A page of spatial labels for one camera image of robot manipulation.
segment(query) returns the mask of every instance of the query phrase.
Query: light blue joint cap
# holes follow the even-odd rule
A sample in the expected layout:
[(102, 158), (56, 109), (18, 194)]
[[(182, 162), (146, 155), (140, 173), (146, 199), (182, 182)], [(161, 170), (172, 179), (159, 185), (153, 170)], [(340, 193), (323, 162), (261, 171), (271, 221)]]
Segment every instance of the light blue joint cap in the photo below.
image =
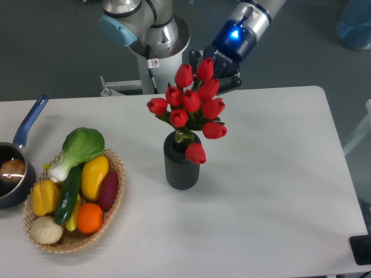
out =
[(136, 36), (129, 29), (112, 17), (104, 14), (101, 16), (99, 23), (104, 32), (119, 45), (128, 46), (137, 40)]

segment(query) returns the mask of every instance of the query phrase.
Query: ribbed vase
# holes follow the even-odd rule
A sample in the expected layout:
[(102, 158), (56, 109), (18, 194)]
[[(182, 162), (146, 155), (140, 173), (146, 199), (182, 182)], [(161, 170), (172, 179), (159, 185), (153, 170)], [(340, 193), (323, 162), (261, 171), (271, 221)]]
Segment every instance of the ribbed vase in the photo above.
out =
[[(186, 145), (175, 140), (176, 131), (170, 133), (163, 144), (165, 174), (168, 183), (179, 190), (191, 188), (198, 181), (199, 164), (186, 158)], [(201, 144), (195, 134), (195, 142)]]

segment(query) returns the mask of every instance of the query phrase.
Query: yellow bell pepper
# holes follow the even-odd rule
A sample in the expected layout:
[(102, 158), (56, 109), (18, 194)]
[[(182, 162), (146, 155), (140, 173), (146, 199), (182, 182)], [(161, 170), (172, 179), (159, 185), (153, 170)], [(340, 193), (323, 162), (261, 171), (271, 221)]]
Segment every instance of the yellow bell pepper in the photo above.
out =
[(51, 180), (36, 182), (32, 192), (32, 203), (34, 213), (37, 216), (44, 216), (55, 211), (61, 190)]
[(75, 206), (72, 210), (72, 214), (71, 214), (71, 217), (69, 220), (67, 220), (66, 222), (66, 228), (72, 232), (74, 231), (76, 228), (77, 228), (77, 214), (79, 212), (79, 209), (81, 207), (81, 197), (79, 194), (77, 194), (77, 199), (76, 199), (76, 203), (75, 203)]
[(81, 191), (84, 197), (95, 202), (98, 200), (100, 187), (108, 174), (108, 160), (104, 155), (87, 162), (82, 169)]

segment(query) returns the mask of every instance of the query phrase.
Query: sweet potato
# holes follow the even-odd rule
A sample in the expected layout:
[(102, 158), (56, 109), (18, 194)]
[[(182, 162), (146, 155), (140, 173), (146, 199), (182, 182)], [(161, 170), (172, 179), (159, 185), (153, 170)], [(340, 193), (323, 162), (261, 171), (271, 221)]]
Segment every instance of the sweet potato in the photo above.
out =
[(98, 204), (103, 211), (108, 211), (115, 202), (118, 190), (118, 174), (113, 171), (104, 178), (98, 197)]

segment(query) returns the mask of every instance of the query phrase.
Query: red tulip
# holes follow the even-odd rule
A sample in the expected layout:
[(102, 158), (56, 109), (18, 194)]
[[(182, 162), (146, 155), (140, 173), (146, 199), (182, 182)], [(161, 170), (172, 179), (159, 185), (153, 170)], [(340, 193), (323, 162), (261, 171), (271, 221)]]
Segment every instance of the red tulip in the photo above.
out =
[(156, 97), (147, 102), (147, 107), (153, 114), (161, 116), (168, 110), (168, 102), (163, 98)]
[(204, 116), (210, 120), (215, 119), (218, 117), (221, 111), (225, 108), (224, 102), (222, 102), (222, 98), (218, 97), (214, 100), (207, 100), (203, 104), (202, 112)]
[(175, 109), (171, 112), (169, 120), (173, 127), (183, 127), (188, 121), (188, 115), (183, 109)]
[(210, 80), (214, 75), (214, 63), (212, 58), (206, 58), (201, 61), (196, 70), (196, 76), (202, 81)]
[(200, 143), (192, 143), (185, 151), (185, 156), (196, 164), (203, 164), (206, 162), (206, 153)]
[(218, 79), (210, 79), (206, 81), (198, 90), (198, 95), (201, 100), (211, 100), (218, 92), (220, 83)]
[(207, 139), (218, 139), (227, 134), (227, 128), (216, 122), (208, 122), (203, 126), (202, 133)]
[(195, 91), (185, 90), (183, 95), (183, 106), (188, 112), (195, 112), (201, 107), (201, 99)]
[(170, 105), (175, 107), (181, 106), (182, 92), (178, 87), (168, 87), (165, 92), (165, 97)]
[(188, 87), (193, 82), (192, 66), (189, 64), (180, 65), (175, 74), (175, 83), (178, 87)]

